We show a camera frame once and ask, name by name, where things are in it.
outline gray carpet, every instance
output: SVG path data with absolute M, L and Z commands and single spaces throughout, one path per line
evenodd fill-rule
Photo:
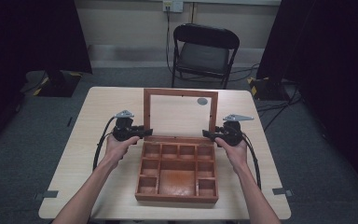
M 246 74 L 236 73 L 231 79 Z M 42 75 L 28 74 L 30 82 L 24 89 L 32 87 Z M 47 190 L 77 114 L 93 86 L 170 87 L 171 77 L 167 68 L 99 68 L 94 69 L 94 75 L 82 77 L 72 98 L 33 97 L 27 93 L 20 112 L 0 134 L 0 223 L 48 223 L 38 217 L 41 201 L 34 196 Z M 176 79 L 176 87 L 220 89 L 220 84 Z M 229 82 L 227 88 L 249 90 L 245 79 Z M 294 86 L 287 86 L 287 91 L 293 94 Z M 263 106 L 282 102 L 255 103 Z M 278 111 L 260 113 L 263 125 Z M 266 131 L 282 184 L 294 193 L 288 197 L 292 217 L 283 223 L 358 223 L 358 176 L 323 138 L 316 120 L 299 102 L 283 110 Z

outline white wall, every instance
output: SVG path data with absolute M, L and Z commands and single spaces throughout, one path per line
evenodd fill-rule
M 171 13 L 171 31 L 190 22 L 194 8 L 195 23 L 233 31 L 243 49 L 263 49 L 278 10 L 277 4 L 269 6 L 268 2 L 258 6 L 196 3 L 195 7 L 184 3 L 183 13 Z M 83 0 L 76 1 L 76 6 L 88 45 L 165 47 L 167 15 L 161 1 Z

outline black cable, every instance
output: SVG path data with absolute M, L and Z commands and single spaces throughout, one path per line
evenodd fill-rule
M 22 91 L 21 93 L 26 93 L 26 92 L 31 91 L 31 90 L 33 90 L 34 88 L 40 86 L 40 84 L 42 83 L 43 79 L 45 79 L 45 76 L 46 76 L 46 71 L 43 73 L 42 78 L 40 78 L 40 80 L 37 82 L 36 85 L 34 85 L 32 88 L 30 88 L 30 89 L 28 89 L 28 90 L 26 90 L 26 91 Z
M 195 6 L 196 6 L 196 3 L 192 3 L 192 9 L 191 9 L 191 23 L 193 23 L 194 22 L 194 8 L 195 8 Z
M 171 9 L 169 7 L 165 7 L 165 10 L 167 11 L 167 39 L 166 39 L 166 46 L 165 46 L 165 56 L 166 56 L 166 62 L 167 67 L 170 70 L 171 74 L 173 74 L 173 71 L 170 68 L 169 63 L 169 54 L 170 54 L 170 11 Z
M 243 135 L 245 135 L 245 137 L 242 136 L 243 141 L 245 141 L 246 145 L 248 146 L 249 150 L 251 151 L 252 157 L 254 159 L 254 164 L 255 164 L 255 179 L 256 179 L 256 183 L 257 186 L 261 189 L 261 178 L 260 178 L 260 170 L 258 167 L 258 160 L 257 157 L 255 156 L 255 150 L 252 146 L 252 142 L 249 139 L 249 137 L 245 134 L 242 133 Z
M 295 105 L 297 104 L 300 100 L 302 99 L 302 97 L 298 97 L 298 99 L 296 99 L 295 101 L 293 101 L 292 103 L 288 104 L 288 103 L 284 103 L 284 104 L 279 104 L 279 105 L 261 105 L 257 108 L 257 112 L 266 112 L 266 111 L 270 111 L 270 110 L 275 110 L 275 109 L 280 109 L 284 106 L 287 106 L 287 105 Z
M 267 111 L 264 111 L 261 115 L 259 115 L 258 117 L 261 119 L 261 117 L 264 116 L 264 114 L 266 114 Z
M 109 125 L 110 125 L 110 123 L 112 122 L 113 119 L 115 119 L 115 116 L 113 116 L 107 122 L 106 127 L 103 130 L 103 135 L 101 136 L 100 142 L 97 145 L 97 150 L 95 150 L 94 163 L 92 164 L 92 171 L 95 170 L 95 168 L 97 167 L 98 158 L 100 157 L 101 147 L 103 146 L 104 139 L 106 138 L 107 135 L 111 134 L 111 133 L 106 133 L 106 131 L 109 128 Z
M 282 109 L 272 118 L 272 120 L 269 121 L 269 123 L 266 125 L 266 127 L 264 128 L 264 132 L 267 130 L 267 128 L 269 127 L 269 125 L 271 125 L 271 123 L 283 112 L 283 110 L 287 107 L 289 107 L 289 105 L 292 103 L 292 101 L 294 100 L 295 96 L 296 96 L 296 93 L 297 93 L 297 90 L 298 90 L 298 86 L 296 86 L 296 89 L 295 89 L 295 92 L 293 93 L 293 96 L 292 98 L 289 99 L 289 101 L 287 102 L 286 105 L 284 105 L 282 107 Z M 296 103 L 299 102 L 301 100 L 301 97 L 296 100 Z
M 231 80 L 229 80 L 228 82 L 233 82 L 233 81 L 239 81 L 239 80 L 246 79 L 247 77 L 249 77 L 249 76 L 253 73 L 253 70 L 255 70 L 255 69 L 258 68 L 258 67 L 255 68 L 255 66 L 258 65 L 258 64 L 259 64 L 259 63 L 255 63 L 254 65 L 252 65 L 251 68 L 247 68 L 247 69 L 242 69 L 242 70 L 239 70 L 239 71 L 231 72 L 230 74 L 250 71 L 250 73 L 247 74 L 246 76 L 240 77 L 240 78 L 237 78 L 237 79 L 231 79 Z M 178 79 L 184 80 L 184 81 L 193 81 L 193 82 L 202 82 L 202 83 L 214 83 L 214 82 L 219 82 L 219 83 L 220 83 L 220 82 L 221 82 L 220 80 L 216 80 L 216 81 L 195 80 L 195 79 L 199 79 L 199 78 L 204 78 L 203 76 L 200 76 L 200 77 L 179 77 L 179 76 L 175 76 L 175 77 L 178 78 Z
M 261 189 L 260 169 L 258 167 L 258 160 L 257 160 L 257 157 L 255 156 L 255 150 L 253 148 L 251 139 L 244 132 L 239 133 L 237 130 L 235 130 L 232 127 L 229 127 L 228 125 L 225 125 L 224 127 L 229 128 L 231 131 L 235 132 L 236 134 L 240 134 L 242 136 L 242 140 L 246 143 L 246 146 L 248 146 L 249 150 L 251 151 L 252 158 L 254 160 L 254 165 L 255 165 L 256 183 L 257 183 L 257 186 Z

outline handheld controller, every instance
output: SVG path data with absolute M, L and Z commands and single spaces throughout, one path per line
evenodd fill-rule
M 116 114 L 116 126 L 113 128 L 112 135 L 120 142 L 125 141 L 133 136 L 138 136 L 141 139 L 144 136 L 152 135 L 153 129 L 145 130 L 143 125 L 131 126 L 133 114 L 128 110 L 123 110 Z
M 223 127 L 215 127 L 215 133 L 211 133 L 206 130 L 202 130 L 202 135 L 214 141 L 216 137 L 222 138 L 227 142 L 230 146 L 237 146 L 243 139 L 241 125 L 239 123 L 240 120 L 250 120 L 254 119 L 252 117 L 245 117 L 241 115 L 228 115 L 223 118 L 226 122 L 223 123 Z

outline table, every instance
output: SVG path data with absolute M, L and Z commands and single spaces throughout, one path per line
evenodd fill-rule
M 242 121 L 241 129 L 252 141 L 260 167 L 262 191 L 280 219 L 291 211 L 284 194 L 274 195 L 272 189 L 282 187 L 269 150 L 252 95 L 248 91 L 218 91 L 217 126 L 229 114 L 252 116 Z M 133 125 L 143 124 L 143 88 L 94 87 L 89 90 L 76 124 L 62 153 L 62 158 L 48 190 L 57 190 L 56 198 L 45 198 L 39 210 L 42 218 L 55 218 L 65 204 L 82 186 L 92 171 L 93 157 L 103 128 L 116 113 L 132 112 Z M 134 197 L 143 140 L 131 146 L 124 160 L 107 179 L 93 207 L 92 218 L 119 220 L 240 220 L 249 219 L 238 177 L 232 170 L 226 152 L 215 148 L 219 200 L 206 203 L 138 202 Z M 103 157 L 105 145 L 100 155 Z M 255 176 L 250 152 L 248 163 Z

